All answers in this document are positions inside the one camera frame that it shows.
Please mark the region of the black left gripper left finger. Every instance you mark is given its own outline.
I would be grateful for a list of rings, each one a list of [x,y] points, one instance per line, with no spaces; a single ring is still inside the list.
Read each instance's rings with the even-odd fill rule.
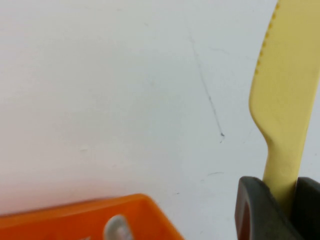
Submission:
[[[235,205],[239,240],[302,240],[269,188],[256,177],[239,179]]]

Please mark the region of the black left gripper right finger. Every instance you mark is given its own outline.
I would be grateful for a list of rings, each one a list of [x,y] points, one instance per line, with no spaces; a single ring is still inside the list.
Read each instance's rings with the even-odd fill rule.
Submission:
[[[305,240],[320,238],[320,183],[309,178],[297,179],[291,222]]]

